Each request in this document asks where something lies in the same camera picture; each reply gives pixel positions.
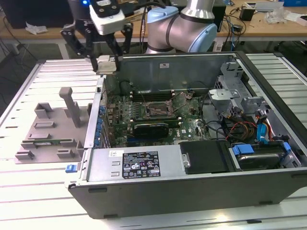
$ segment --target desk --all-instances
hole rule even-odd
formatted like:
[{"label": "desk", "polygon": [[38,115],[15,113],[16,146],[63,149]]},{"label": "desk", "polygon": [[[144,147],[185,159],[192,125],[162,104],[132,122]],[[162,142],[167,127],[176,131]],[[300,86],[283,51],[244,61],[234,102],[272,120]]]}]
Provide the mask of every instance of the desk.
[{"label": "desk", "polygon": [[[247,2],[246,0],[234,0],[235,6],[228,6],[226,14],[236,7],[240,7]],[[285,7],[293,13],[307,14],[307,7]],[[233,14],[239,17],[240,12]],[[245,22],[247,28],[243,35],[240,36],[240,41],[301,41],[307,40],[307,27],[301,26],[298,23],[287,21],[287,23],[268,24],[264,20],[265,13],[256,13],[250,22]],[[231,22],[242,24],[239,20],[231,18]],[[222,45],[228,35],[228,26],[224,22],[221,31],[215,39],[214,51],[221,51]]]},{"label": "desk", "polygon": [[[26,31],[25,29],[13,29],[7,21],[6,24],[8,25],[13,35],[23,44],[57,44],[62,54],[62,58],[69,59],[69,55],[65,46],[66,41],[62,38],[62,35],[60,34],[62,28],[47,28],[47,33],[34,35]],[[138,42],[140,37],[141,21],[133,22],[133,26],[134,29],[131,42]],[[79,32],[76,32],[76,36],[82,43],[85,43],[84,37]],[[121,32],[116,32],[115,37],[118,42],[123,42],[125,38]],[[0,19],[0,38],[12,52],[14,52],[15,54],[19,53],[16,48],[16,45],[18,45],[19,43],[6,29],[2,18]]]},{"label": "desk", "polygon": [[[234,0],[235,6],[228,6],[226,13],[229,13],[233,8],[241,6],[246,0]],[[287,10],[295,13],[307,13],[307,7],[286,7]],[[241,22],[232,19],[233,23],[240,24]],[[288,21],[287,23],[268,24],[264,20],[264,13],[256,13],[251,22],[246,22],[247,28],[245,33],[240,37],[240,41],[301,41],[307,40],[307,27],[303,27],[295,22]],[[134,22],[134,30],[131,42],[138,42],[140,36],[141,22]],[[24,44],[57,44],[61,51],[63,59],[68,59],[69,55],[65,47],[65,40],[62,38],[60,31],[61,28],[48,28],[48,32],[45,34],[33,35],[27,32],[25,29],[11,29],[11,32]],[[214,51],[221,51],[223,43],[228,35],[228,27],[226,22],[223,23],[221,31],[218,33]],[[10,33],[6,30],[3,21],[0,20],[0,37],[6,44],[17,44],[16,40],[12,38]],[[81,42],[85,42],[85,39],[77,33],[77,37],[81,39]],[[121,32],[116,33],[116,38],[119,42],[123,42],[124,36]]]}]

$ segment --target black connector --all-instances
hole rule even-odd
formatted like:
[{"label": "black connector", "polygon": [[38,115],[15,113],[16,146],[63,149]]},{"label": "black connector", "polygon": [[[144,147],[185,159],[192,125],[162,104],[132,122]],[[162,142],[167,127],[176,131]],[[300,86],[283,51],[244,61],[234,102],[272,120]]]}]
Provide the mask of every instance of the black connector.
[{"label": "black connector", "polygon": [[234,29],[234,32],[240,33],[242,31],[242,29],[243,29],[243,26],[234,24],[233,25],[233,29]]}]

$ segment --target metal table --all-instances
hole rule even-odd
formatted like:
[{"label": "metal table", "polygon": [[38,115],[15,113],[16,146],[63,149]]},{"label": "metal table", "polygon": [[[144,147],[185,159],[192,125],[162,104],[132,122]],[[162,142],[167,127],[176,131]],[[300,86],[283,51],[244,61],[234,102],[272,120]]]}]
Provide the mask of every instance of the metal table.
[{"label": "metal table", "polygon": [[[306,125],[307,86],[303,75],[284,58],[273,54],[249,55],[249,58]],[[307,227],[307,187],[279,205],[95,220],[86,214],[64,186],[64,182],[75,177],[73,173],[65,173],[67,163],[15,165],[14,155],[35,119],[36,104],[49,102],[53,108],[64,107],[58,92],[60,87],[71,86],[73,99],[79,106],[86,106],[94,97],[98,79],[91,69],[91,64],[83,59],[49,60],[37,64],[0,118],[2,230],[40,229],[42,226],[45,229],[91,227],[121,230],[162,227],[288,230]]]}]

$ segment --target power supply label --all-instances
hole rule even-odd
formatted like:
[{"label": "power supply label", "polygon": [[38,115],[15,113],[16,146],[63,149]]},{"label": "power supply label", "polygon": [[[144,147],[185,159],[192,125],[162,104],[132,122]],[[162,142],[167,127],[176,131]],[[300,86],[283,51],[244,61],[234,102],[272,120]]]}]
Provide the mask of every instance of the power supply label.
[{"label": "power supply label", "polygon": [[158,152],[123,153],[124,179],[161,176]]}]

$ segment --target metal bracket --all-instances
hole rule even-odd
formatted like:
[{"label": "metal bracket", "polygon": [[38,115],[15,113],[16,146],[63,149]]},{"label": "metal bracket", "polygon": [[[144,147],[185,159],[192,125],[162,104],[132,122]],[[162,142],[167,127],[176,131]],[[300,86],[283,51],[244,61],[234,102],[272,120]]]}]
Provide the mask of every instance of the metal bracket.
[{"label": "metal bracket", "polygon": [[116,64],[109,55],[102,55],[98,58],[98,74],[112,74],[116,71]]},{"label": "metal bracket", "polygon": [[242,99],[241,105],[245,114],[253,114],[263,102],[263,97],[246,97]]}]

